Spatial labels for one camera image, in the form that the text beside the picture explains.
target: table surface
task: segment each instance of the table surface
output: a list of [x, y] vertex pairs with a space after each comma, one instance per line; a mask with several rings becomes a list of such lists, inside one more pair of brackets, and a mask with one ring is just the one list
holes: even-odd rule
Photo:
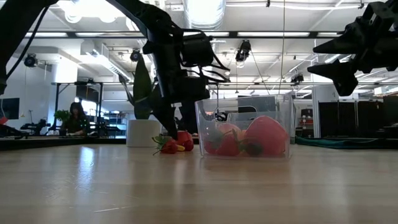
[[289, 161], [87, 145], [0, 152], [0, 223], [398, 223], [398, 152]]

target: clear plastic bin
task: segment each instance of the clear plastic bin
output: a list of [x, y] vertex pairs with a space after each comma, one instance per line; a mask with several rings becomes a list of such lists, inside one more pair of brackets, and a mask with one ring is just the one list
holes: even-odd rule
[[200, 152], [205, 157], [291, 156], [294, 106], [290, 95], [196, 102]]

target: woman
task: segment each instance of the woman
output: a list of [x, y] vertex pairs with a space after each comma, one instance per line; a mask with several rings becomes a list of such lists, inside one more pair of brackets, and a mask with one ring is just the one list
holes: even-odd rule
[[80, 103], [72, 103], [70, 105], [70, 117], [62, 124], [61, 130], [68, 131], [68, 134], [86, 135], [90, 130], [90, 123], [83, 111]]

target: dark hair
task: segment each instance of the dark hair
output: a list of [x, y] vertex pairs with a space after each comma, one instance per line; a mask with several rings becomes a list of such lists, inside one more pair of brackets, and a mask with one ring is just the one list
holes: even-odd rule
[[78, 111], [78, 117], [79, 118], [81, 118], [81, 117], [83, 117], [83, 116], [86, 116], [86, 114], [85, 114], [85, 112], [84, 112], [84, 110], [83, 110], [83, 106], [81, 105], [81, 103], [76, 103], [76, 102], [74, 102], [74, 103], [72, 103], [71, 105], [70, 105], [70, 110], [69, 110], [69, 112], [70, 112], [70, 114], [71, 114], [71, 117], [73, 117], [73, 109], [77, 109], [77, 111]]

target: robotic arm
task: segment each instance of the robotic arm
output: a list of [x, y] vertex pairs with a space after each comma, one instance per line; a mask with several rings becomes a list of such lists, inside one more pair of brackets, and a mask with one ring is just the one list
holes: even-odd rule
[[385, 67], [398, 67], [398, 0], [372, 2], [363, 16], [346, 26], [344, 33], [313, 49], [315, 53], [350, 54], [349, 62], [339, 60], [331, 64], [308, 67], [310, 73], [333, 80], [340, 96], [349, 96], [356, 88], [357, 71], [370, 73]]
[[[145, 54], [153, 54], [154, 63], [157, 69], [158, 85], [154, 90], [152, 103], [153, 114], [169, 131], [173, 138], [177, 138], [177, 128], [174, 123], [174, 110], [172, 103], [181, 102], [183, 111], [191, 111], [186, 114], [186, 120], [191, 124], [187, 126], [191, 133], [197, 129], [196, 120], [188, 118], [195, 116], [192, 114], [194, 102], [209, 98], [210, 94], [206, 90], [208, 80], [213, 80], [203, 75], [201, 68], [205, 66], [214, 66], [223, 70], [229, 70], [224, 67], [216, 58], [210, 44], [210, 38], [200, 30], [189, 30], [198, 32], [196, 35], [184, 36], [184, 30], [179, 28], [171, 17], [156, 6], [145, 4], [139, 0], [107, 0], [118, 8], [128, 18], [136, 23], [139, 30], [148, 39], [143, 48]], [[19, 44], [28, 33], [30, 27], [34, 24], [40, 12], [40, 23], [49, 6], [57, 3], [58, 0], [8, 0], [0, 10], [0, 42], [3, 48], [0, 52], [0, 95], [4, 94], [6, 81], [12, 71], [6, 73], [6, 65]], [[219, 66], [212, 65], [216, 59]], [[184, 67], [200, 68], [200, 78], [189, 77], [187, 71], [181, 69]], [[222, 80], [218, 82], [227, 82], [228, 79], [219, 74]]]

